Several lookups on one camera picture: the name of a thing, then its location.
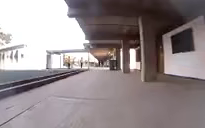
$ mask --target sky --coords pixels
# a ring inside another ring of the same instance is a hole
[[[82,49],[87,43],[64,0],[0,0],[0,26],[12,43],[41,50]]]

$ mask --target train platform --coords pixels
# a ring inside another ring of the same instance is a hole
[[[205,128],[205,81],[91,70],[0,100],[0,128]]]

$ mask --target person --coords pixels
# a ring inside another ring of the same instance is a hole
[[[83,57],[80,59],[80,67],[83,68]]]
[[[70,56],[68,56],[68,60],[67,60],[67,62],[68,62],[68,69],[70,69],[70,66],[71,66],[71,62],[70,62],[71,60],[70,60]]]

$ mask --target white wall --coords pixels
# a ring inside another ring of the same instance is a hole
[[[18,51],[18,61],[15,59],[15,53]],[[13,50],[13,59],[10,58],[12,51],[2,52],[5,59],[0,61],[0,69],[4,70],[40,70],[46,69],[46,51],[34,50],[30,48],[21,48]]]
[[[172,54],[171,36],[192,28],[195,51]],[[205,19],[193,21],[163,35],[164,73],[205,79]]]

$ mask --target platform floor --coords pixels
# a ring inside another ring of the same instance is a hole
[[[0,128],[205,128],[205,81],[88,71],[1,100]]]

